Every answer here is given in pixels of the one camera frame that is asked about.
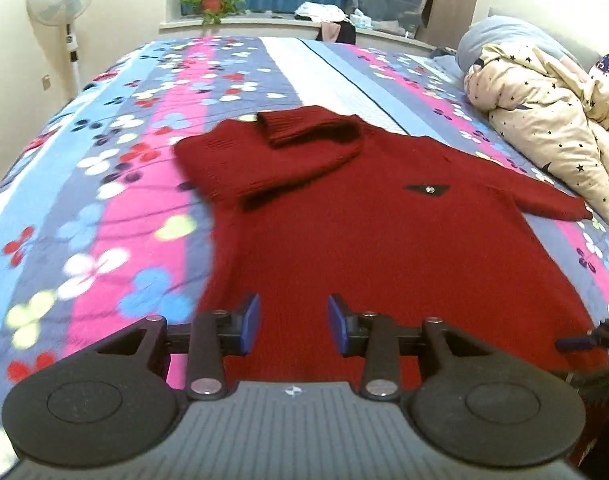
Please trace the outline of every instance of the fan stand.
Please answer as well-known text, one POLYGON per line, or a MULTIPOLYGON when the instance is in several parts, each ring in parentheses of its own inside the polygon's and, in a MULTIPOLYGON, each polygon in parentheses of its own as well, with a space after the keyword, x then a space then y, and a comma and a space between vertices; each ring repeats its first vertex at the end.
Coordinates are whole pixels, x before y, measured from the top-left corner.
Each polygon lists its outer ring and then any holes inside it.
POLYGON ((73 83, 75 84, 75 94, 82 93, 82 83, 80 81, 80 69, 78 67, 78 41, 73 31, 73 23, 66 26, 66 49, 69 52, 69 61, 73 72, 73 83))

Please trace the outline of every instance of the black triangular patch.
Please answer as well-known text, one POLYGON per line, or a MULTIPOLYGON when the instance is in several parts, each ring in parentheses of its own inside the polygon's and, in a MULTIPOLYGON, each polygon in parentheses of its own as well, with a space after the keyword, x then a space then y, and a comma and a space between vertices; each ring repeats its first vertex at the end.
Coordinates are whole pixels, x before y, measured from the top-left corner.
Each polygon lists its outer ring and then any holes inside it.
POLYGON ((404 189, 429 196, 442 196, 451 189, 451 186, 441 186, 439 184, 410 184, 405 186, 404 189))

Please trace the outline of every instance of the round black disc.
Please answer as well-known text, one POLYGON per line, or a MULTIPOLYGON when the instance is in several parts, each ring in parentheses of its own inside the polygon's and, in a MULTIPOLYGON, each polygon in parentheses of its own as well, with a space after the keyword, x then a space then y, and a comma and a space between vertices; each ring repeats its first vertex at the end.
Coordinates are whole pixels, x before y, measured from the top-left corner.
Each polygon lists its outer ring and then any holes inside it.
POLYGON ((151 449, 173 424, 167 383, 125 356, 58 364, 11 390, 2 423, 20 455, 69 468, 123 462, 151 449))
POLYGON ((463 366, 429 378, 411 402, 418 430, 478 466, 529 467, 566 455, 585 424, 575 391, 546 372, 501 375, 463 366))

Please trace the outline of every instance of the floral bedspread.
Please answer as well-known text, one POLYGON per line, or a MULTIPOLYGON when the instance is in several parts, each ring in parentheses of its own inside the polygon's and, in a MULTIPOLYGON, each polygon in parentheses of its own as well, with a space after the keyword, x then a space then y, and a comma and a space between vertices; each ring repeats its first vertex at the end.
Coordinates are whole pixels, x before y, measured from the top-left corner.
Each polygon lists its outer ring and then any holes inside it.
MULTIPOLYGON (((51 119, 0 183, 0 411, 18 381, 141 317, 190 319, 212 218, 171 146, 226 118, 302 105, 429 135, 564 189, 426 59, 283 38, 148 44, 51 119)), ((609 317, 606 224, 528 220, 594 321, 609 317)), ((169 383, 182 385, 177 360, 169 383)), ((15 460, 0 421, 0 476, 15 460)))

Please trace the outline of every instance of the blue gripper pad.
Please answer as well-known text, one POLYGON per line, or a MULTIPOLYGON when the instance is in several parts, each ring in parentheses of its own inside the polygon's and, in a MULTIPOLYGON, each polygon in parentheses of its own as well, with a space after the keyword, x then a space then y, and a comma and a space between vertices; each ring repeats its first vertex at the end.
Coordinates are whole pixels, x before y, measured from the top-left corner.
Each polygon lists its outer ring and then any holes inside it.
POLYGON ((240 330, 240 347, 242 354, 251 352, 256 342, 256 335, 260 327, 260 296, 256 294, 251 300, 251 304, 242 318, 242 328, 240 330))
POLYGON ((339 354, 344 355, 348 351, 347 319, 340 306, 335 302, 333 296, 329 296, 327 307, 329 328, 331 329, 331 336, 335 344, 335 349, 339 354))

